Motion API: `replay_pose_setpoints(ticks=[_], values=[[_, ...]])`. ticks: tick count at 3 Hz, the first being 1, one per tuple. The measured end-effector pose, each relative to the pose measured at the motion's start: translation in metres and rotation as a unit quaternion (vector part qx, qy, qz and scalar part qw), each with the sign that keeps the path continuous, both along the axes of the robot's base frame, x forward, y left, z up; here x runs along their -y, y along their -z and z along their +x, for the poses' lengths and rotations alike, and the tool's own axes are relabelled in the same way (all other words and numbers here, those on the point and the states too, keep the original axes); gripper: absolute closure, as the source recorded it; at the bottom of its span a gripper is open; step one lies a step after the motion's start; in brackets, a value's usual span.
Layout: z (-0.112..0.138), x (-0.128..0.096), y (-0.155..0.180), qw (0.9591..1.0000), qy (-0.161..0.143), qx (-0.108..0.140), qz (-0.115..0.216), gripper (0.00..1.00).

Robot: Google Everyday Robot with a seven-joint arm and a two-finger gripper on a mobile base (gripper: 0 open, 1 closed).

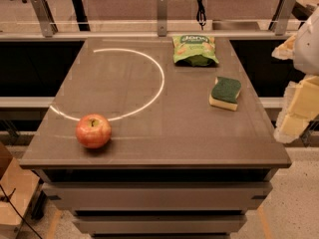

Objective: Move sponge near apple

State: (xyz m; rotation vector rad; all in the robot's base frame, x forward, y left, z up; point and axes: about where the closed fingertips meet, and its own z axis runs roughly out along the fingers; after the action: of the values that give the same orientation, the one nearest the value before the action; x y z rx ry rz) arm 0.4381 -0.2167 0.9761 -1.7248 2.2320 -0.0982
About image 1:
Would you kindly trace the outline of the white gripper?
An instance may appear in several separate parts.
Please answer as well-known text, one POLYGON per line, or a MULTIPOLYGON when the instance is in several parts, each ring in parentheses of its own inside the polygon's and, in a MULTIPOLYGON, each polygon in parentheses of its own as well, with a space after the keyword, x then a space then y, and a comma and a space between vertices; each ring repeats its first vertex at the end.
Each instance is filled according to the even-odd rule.
POLYGON ((293 58, 294 67, 309 74, 299 83, 288 84, 276 121, 275 139, 291 143, 319 116, 319 8, 301 26, 297 35, 290 36, 276 47, 271 56, 279 60, 293 58))

